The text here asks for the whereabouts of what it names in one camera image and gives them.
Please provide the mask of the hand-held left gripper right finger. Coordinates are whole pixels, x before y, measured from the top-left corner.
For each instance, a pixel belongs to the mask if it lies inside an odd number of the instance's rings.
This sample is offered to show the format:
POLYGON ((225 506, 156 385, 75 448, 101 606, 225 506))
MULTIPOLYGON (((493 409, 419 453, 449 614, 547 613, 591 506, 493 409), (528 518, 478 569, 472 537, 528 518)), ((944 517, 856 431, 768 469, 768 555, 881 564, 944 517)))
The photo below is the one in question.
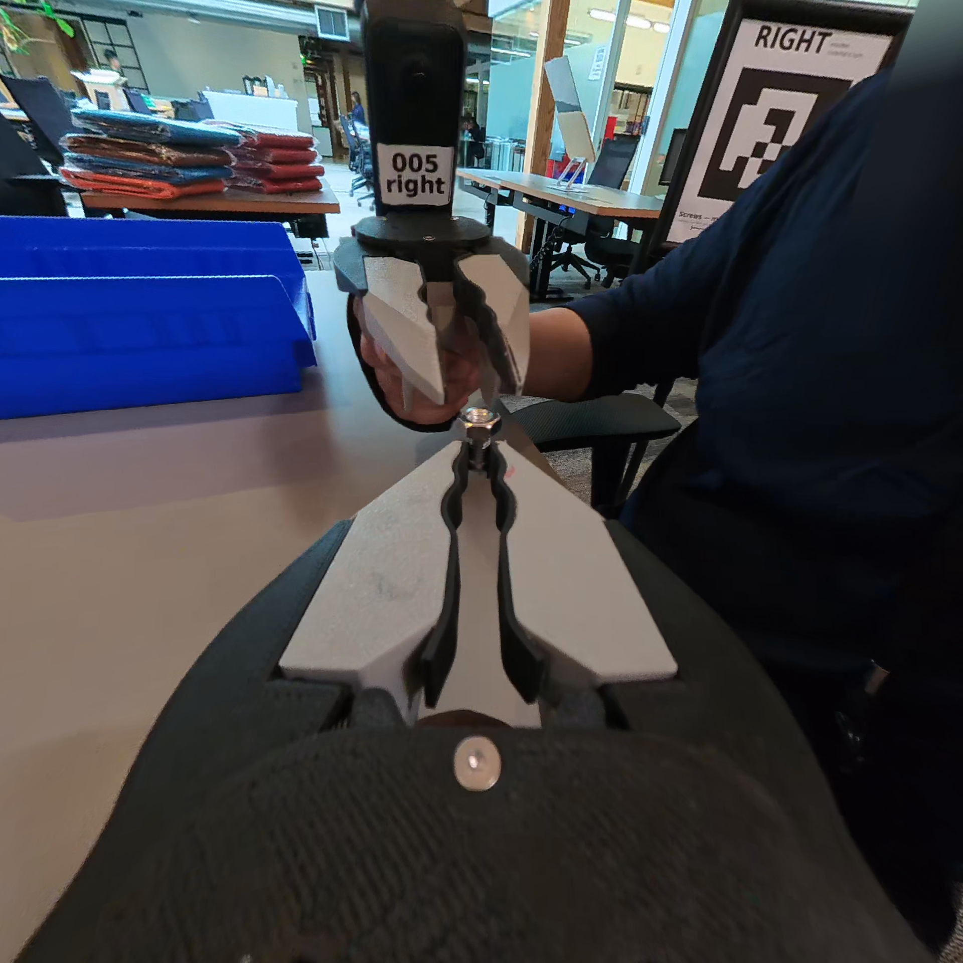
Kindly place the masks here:
POLYGON ((674 678, 676 659, 603 517, 505 442, 492 447, 490 481, 501 658, 521 698, 674 678))

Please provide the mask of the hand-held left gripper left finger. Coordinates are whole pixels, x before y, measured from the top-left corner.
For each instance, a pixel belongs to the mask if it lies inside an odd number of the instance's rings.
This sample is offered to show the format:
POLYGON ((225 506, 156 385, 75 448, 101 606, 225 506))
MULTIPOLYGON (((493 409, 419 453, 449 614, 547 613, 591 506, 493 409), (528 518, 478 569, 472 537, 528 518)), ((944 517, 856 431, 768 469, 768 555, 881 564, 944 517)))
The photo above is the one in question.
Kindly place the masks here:
POLYGON ((413 724, 451 668, 462 443, 356 513, 279 659, 286 680, 382 690, 413 724))

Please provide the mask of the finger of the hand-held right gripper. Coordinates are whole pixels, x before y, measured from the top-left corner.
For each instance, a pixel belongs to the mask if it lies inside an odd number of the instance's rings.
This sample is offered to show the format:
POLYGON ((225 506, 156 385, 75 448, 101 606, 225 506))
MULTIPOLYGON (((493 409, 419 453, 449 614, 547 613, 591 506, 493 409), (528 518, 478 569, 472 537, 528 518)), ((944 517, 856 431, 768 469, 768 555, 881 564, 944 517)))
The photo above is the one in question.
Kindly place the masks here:
POLYGON ((446 400, 438 334, 423 299, 425 276, 416 262, 364 256, 367 331, 397 365, 403 381, 430 401, 446 400))
POLYGON ((531 357, 529 290, 499 252, 470 253, 453 264, 455 304, 479 344, 484 399, 520 396, 531 357))

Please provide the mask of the person's right hand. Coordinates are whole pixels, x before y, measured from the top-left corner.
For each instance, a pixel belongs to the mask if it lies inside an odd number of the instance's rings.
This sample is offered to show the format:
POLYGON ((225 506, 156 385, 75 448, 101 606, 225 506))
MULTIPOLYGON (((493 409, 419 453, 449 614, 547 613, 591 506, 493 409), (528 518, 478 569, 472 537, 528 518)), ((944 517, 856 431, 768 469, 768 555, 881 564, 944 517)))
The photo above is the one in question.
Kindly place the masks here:
POLYGON ((436 403, 412 389, 410 403, 404 404, 403 372, 366 333, 360 335, 357 355, 362 372, 381 409, 402 427, 422 433, 440 433, 451 428, 468 399, 479 390, 479 373, 474 360, 454 353, 443 357, 443 369, 451 390, 448 399, 436 403))

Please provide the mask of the wooden top desk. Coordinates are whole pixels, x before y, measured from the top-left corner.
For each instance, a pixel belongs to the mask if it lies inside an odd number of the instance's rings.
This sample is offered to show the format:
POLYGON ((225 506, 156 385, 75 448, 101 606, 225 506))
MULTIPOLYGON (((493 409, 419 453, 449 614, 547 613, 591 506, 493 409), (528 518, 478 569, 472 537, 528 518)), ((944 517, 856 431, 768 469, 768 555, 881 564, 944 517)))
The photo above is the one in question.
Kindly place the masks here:
POLYGON ((235 188, 218 194, 178 199, 147 199, 103 191, 80 193, 85 211, 103 211, 119 217, 127 213, 162 220, 288 223, 296 237, 319 240, 330 236, 328 215, 340 213, 340 204, 323 185, 301 194, 261 195, 235 188))
POLYGON ((632 194, 615 188, 577 184, 571 188, 547 176, 461 168, 456 173, 462 189, 486 206, 486 224, 495 227, 496 210, 511 206, 534 221, 527 250, 530 294, 534 304, 558 304, 571 300, 550 285, 552 264, 565 235, 580 241, 594 221, 623 223, 631 230, 653 226, 663 208, 656 197, 632 194))

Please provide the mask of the black mesh office chair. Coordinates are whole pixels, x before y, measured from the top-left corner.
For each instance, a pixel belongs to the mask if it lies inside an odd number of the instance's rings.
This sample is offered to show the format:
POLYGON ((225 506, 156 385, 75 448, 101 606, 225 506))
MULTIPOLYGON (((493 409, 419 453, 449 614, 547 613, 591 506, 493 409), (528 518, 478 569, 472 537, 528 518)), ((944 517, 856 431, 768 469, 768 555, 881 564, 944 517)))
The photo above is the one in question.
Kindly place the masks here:
POLYGON ((537 401, 513 416, 538 451, 591 451, 590 504, 608 519, 622 511, 649 445, 681 429, 655 401, 636 393, 581 403, 537 401))

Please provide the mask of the tilted grey board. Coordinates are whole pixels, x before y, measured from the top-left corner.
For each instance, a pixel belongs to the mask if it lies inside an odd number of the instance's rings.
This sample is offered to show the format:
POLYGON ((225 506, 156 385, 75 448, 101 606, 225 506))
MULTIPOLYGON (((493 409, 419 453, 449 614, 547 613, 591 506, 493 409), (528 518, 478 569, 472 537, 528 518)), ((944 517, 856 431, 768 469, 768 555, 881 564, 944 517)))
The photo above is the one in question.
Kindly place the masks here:
POLYGON ((596 151, 567 56, 545 62, 544 75, 554 98, 557 124, 570 160, 594 163, 596 151))

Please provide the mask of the white counter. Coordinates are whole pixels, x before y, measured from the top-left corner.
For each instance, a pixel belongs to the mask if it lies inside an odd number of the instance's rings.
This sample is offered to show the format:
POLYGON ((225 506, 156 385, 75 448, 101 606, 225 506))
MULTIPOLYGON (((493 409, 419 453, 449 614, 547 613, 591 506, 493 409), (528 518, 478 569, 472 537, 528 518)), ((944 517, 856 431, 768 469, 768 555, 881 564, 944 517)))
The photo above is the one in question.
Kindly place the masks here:
POLYGON ((199 97, 209 105, 212 121, 266 128, 305 137, 309 144, 314 142, 308 114, 304 105, 296 99, 218 90, 199 91, 199 97))

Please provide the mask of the person's torso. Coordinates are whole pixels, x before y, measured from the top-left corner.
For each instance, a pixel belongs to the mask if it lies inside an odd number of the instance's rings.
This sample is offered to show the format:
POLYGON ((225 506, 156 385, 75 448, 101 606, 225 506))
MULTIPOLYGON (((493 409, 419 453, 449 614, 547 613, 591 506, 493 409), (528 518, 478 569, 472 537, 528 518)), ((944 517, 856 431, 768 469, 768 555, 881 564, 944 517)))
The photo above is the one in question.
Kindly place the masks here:
POLYGON ((857 85, 696 242, 640 538, 749 645, 888 895, 961 924, 961 66, 857 85))

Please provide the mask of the blue plastic bin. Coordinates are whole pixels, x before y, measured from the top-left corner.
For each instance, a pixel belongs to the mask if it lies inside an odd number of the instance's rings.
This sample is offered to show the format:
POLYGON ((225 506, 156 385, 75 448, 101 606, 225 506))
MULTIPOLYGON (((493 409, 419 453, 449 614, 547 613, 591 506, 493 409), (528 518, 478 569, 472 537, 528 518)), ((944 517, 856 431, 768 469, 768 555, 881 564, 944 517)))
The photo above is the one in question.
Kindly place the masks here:
POLYGON ((1 416, 301 390, 317 364, 278 223, 3 217, 1 416))

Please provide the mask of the stack of folded cloth packets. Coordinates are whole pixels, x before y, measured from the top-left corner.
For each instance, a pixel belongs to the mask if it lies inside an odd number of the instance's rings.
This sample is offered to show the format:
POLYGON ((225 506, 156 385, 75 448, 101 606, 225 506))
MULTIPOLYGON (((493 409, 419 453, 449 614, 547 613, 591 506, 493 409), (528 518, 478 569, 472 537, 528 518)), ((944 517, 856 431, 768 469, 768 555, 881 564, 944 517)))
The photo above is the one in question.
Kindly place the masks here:
POLYGON ((174 201, 239 190, 303 195, 323 188, 309 135, 205 119, 75 109, 60 140, 59 175, 82 191, 174 201))

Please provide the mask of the black framed marker sign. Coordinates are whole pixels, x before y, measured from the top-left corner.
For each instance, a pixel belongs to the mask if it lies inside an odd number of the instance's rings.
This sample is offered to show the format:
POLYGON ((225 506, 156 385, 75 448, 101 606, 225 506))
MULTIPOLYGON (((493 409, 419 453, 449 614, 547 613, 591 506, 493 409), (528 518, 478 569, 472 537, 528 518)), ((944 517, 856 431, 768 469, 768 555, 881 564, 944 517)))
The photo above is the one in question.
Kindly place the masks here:
POLYGON ((891 66, 914 9, 745 1, 725 14, 649 253, 701 234, 849 90, 891 66))

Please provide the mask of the cardboard box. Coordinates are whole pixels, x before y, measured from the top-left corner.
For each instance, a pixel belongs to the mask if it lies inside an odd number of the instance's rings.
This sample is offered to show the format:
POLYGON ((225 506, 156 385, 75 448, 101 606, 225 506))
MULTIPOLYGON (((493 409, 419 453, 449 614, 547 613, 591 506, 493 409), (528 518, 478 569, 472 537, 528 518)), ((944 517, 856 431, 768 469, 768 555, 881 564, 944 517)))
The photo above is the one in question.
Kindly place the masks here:
POLYGON ((130 112, 126 97, 127 78, 112 69, 71 70, 71 75, 81 82, 90 101, 98 110, 130 112))

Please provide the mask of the green potted plant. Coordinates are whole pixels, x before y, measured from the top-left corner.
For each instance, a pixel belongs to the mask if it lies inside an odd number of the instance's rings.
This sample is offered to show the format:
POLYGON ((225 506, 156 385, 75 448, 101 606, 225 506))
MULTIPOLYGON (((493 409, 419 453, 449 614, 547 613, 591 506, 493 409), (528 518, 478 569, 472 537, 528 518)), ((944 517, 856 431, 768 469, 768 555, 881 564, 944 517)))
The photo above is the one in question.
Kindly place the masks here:
POLYGON ((30 35, 19 26, 14 13, 31 14, 42 17, 56 25, 57 29, 66 37, 73 39, 75 30, 60 16, 48 1, 2 1, 1 2, 1 36, 6 51, 15 55, 27 55, 31 45, 42 42, 41 39, 30 35))

